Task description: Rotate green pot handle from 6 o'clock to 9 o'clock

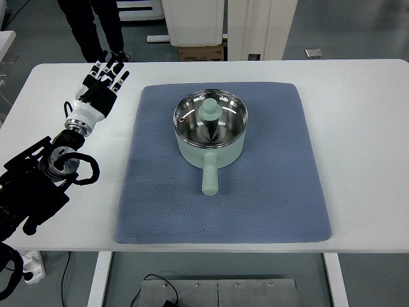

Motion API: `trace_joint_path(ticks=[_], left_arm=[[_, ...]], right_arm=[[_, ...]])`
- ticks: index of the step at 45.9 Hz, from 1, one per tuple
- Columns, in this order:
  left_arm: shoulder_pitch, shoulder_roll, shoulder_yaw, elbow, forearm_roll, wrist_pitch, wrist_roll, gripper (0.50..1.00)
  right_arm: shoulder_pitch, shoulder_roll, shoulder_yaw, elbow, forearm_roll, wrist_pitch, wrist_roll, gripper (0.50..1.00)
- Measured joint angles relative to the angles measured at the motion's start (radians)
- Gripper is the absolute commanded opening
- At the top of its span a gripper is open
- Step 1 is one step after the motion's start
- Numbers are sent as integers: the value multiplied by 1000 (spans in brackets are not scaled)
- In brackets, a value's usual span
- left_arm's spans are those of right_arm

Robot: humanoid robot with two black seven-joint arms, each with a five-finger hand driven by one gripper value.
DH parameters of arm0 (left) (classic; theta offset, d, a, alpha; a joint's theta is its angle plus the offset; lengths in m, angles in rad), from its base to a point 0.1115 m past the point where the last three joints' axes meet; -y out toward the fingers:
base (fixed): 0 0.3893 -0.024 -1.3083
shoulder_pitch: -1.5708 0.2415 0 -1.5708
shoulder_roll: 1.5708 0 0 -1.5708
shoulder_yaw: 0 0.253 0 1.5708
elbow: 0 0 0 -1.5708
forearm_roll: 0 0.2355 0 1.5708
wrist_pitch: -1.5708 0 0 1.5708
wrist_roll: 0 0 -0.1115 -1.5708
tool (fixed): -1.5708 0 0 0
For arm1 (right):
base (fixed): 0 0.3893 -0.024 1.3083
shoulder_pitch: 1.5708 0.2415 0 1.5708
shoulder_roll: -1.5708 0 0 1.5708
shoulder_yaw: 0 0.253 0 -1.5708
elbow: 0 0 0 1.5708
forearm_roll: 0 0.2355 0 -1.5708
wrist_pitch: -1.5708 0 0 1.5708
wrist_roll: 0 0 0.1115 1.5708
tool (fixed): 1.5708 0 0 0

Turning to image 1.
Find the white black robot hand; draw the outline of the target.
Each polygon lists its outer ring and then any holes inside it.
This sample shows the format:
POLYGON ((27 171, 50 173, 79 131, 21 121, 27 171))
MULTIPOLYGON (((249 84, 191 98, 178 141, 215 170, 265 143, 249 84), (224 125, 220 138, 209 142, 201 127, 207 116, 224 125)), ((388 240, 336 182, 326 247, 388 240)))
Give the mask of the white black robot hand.
POLYGON ((77 90, 72 110, 66 115, 67 129, 91 134, 95 125, 111 112, 129 72, 123 72, 124 64, 113 59, 104 63, 107 54, 107 51, 101 54, 77 90))

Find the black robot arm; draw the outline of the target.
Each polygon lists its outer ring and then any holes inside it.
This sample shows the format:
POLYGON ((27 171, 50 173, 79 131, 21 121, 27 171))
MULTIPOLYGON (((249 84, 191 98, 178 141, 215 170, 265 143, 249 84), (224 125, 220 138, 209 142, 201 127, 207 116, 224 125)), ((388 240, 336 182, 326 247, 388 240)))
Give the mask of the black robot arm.
POLYGON ((11 237, 19 225, 25 234, 35 234, 38 226, 69 202, 66 190, 72 184, 98 180, 97 161, 78 151, 85 137, 85 129, 71 124, 54 139, 41 139, 4 165, 1 240, 11 237))

